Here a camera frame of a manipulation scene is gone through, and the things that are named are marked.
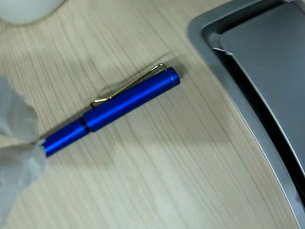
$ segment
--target wooden table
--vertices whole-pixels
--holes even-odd
[[[5,229],[293,229],[243,119],[191,46],[195,16],[226,0],[69,0],[29,26],[0,24],[0,75],[44,133],[158,62],[182,84],[49,159]],[[0,145],[15,143],[0,138]]]

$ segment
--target pen clip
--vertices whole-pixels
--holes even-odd
[[[167,71],[167,68],[165,66],[165,64],[160,63],[156,66],[154,66],[151,70],[147,71],[146,73],[139,75],[137,78],[135,78],[133,81],[131,81],[130,83],[128,83],[127,85],[125,85],[124,87],[122,87],[120,90],[118,90],[117,92],[113,93],[112,95],[105,97],[105,98],[100,98],[100,99],[96,99],[94,101],[91,102],[91,106],[95,107],[96,104],[101,103],[101,102],[105,102],[108,101],[110,99],[112,99],[113,97],[117,96],[118,94],[126,91],[128,88],[130,88],[131,86],[135,85],[139,80],[143,79],[144,77],[146,77],[148,74],[152,73],[153,71],[157,70],[158,68],[162,68],[161,70],[158,70],[154,75],[158,74],[159,72],[162,71]]]

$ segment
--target white mug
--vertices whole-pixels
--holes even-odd
[[[39,20],[54,11],[64,0],[0,0],[0,19],[14,24]]]

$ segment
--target blue pen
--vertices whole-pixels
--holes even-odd
[[[153,76],[133,86],[143,77],[157,70],[158,72]],[[82,117],[46,137],[45,142],[42,144],[46,151],[46,156],[51,156],[88,133],[103,128],[179,83],[179,76],[173,68],[166,68],[162,63],[155,66],[113,95],[94,100],[91,104],[93,108],[84,113]]]

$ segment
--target metal tray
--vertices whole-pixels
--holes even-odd
[[[305,58],[303,10],[300,0],[234,0],[193,19],[188,36],[247,123],[305,229],[305,65],[297,62]]]

